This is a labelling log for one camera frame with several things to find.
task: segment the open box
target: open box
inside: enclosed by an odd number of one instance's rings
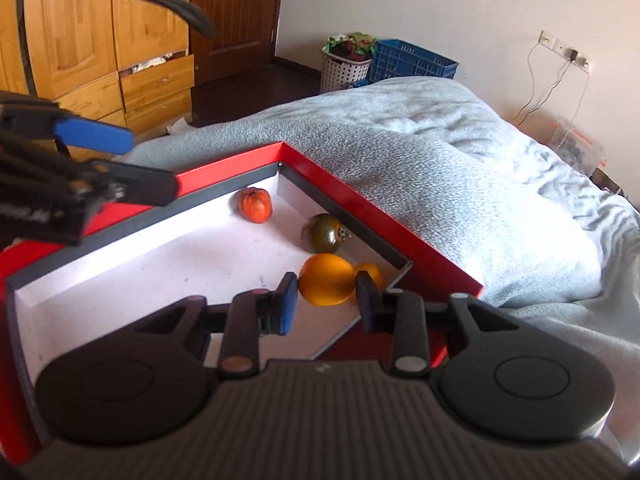
[[[408,288],[429,300],[482,290],[405,227],[282,142],[179,179],[181,198],[166,208],[107,206],[80,248],[24,242],[0,257],[7,302],[2,316],[7,325],[0,329],[11,341],[0,368],[0,444],[12,462],[22,462],[47,439],[33,384],[48,362],[190,294],[213,304],[227,303],[245,290],[275,288],[285,272],[297,272],[309,257],[300,248],[300,229],[316,213],[335,214],[352,233],[338,254],[353,264],[375,263],[390,285],[408,272]],[[251,224],[236,213],[236,193],[247,186],[271,193],[274,216],[266,224]],[[354,299],[318,308],[301,298],[290,335],[262,338],[261,359],[313,358],[357,320]],[[206,364],[215,364],[218,348],[214,339]]]

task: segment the wall socket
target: wall socket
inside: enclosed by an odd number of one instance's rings
[[[549,50],[552,50],[553,52],[558,54],[558,56],[561,56],[566,60],[571,57],[572,50],[577,50],[578,57],[575,58],[574,65],[587,73],[591,71],[593,67],[593,62],[591,61],[591,59],[585,56],[584,53],[580,52],[580,49],[571,46],[565,40],[561,40],[550,32],[543,30],[540,34],[540,39],[538,40],[538,42],[542,46],[547,47]]]

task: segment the wooden wardrobe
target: wooden wardrobe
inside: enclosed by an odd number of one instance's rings
[[[25,53],[15,5],[0,0],[0,90],[28,93],[30,70],[38,96],[125,126],[139,142],[190,116],[189,29],[172,12],[140,0],[24,0]],[[134,73],[158,57],[168,61]]]

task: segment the green fruit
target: green fruit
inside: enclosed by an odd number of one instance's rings
[[[302,245],[310,253],[335,253],[348,238],[344,226],[327,213],[311,217],[302,228]]]

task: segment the blanket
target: blanket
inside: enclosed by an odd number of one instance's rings
[[[153,140],[133,164],[186,170],[285,140],[407,225],[542,330],[591,351],[618,393],[607,425],[640,450],[640,218],[461,84],[395,78]]]

